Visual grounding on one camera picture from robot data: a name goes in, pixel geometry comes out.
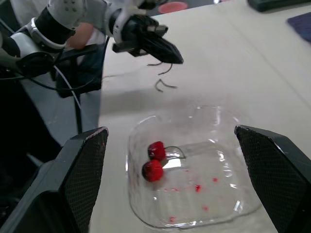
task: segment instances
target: white table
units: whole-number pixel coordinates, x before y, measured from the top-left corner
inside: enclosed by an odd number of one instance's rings
[[[147,67],[157,60],[108,50],[99,125],[110,135],[91,233],[152,232],[131,212],[125,178],[130,130],[152,113],[186,104],[224,106],[249,117],[251,126],[288,136],[311,157],[311,46],[286,24],[306,12],[311,6],[261,14],[233,0],[157,16],[185,59],[161,77],[179,87],[164,93],[154,84],[169,64]],[[264,209],[235,225],[239,233],[276,233]]]

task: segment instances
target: robotic arm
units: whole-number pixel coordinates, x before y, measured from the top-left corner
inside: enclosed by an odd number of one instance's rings
[[[38,18],[9,38],[0,36],[0,65],[28,77],[49,72],[55,57],[82,22],[115,39],[114,52],[151,54],[161,62],[182,64],[178,49],[163,39],[168,28],[148,17],[157,0],[50,0]]]

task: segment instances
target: cherry stem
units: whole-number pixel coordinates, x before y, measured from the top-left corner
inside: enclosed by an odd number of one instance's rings
[[[184,154],[184,152],[179,148],[179,147],[175,147],[175,146],[170,146],[170,147],[166,147],[166,148],[164,148],[164,149],[168,149],[168,148],[175,148],[175,149],[178,149],[180,152],[181,152],[181,154],[183,155],[183,157],[172,157],[172,158],[168,158],[167,160],[170,160],[170,159],[186,159],[186,156],[185,156],[185,154]]]

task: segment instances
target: clear plastic container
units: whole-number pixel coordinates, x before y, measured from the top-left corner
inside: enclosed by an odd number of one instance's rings
[[[211,106],[171,110],[140,122],[129,137],[126,162],[134,214],[153,228],[188,229],[255,212],[261,203],[234,135],[237,124],[229,111]],[[169,160],[161,180],[150,183],[141,169],[156,141],[179,147],[186,159]],[[176,148],[166,155],[183,157]]]

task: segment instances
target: red cherry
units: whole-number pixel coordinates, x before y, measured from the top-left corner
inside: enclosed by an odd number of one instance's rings
[[[165,159],[165,148],[164,144],[161,141],[154,142],[148,147],[148,155],[150,159],[156,159],[162,161]]]
[[[161,163],[153,159],[142,166],[141,173],[146,181],[155,182],[161,179],[164,172]]]

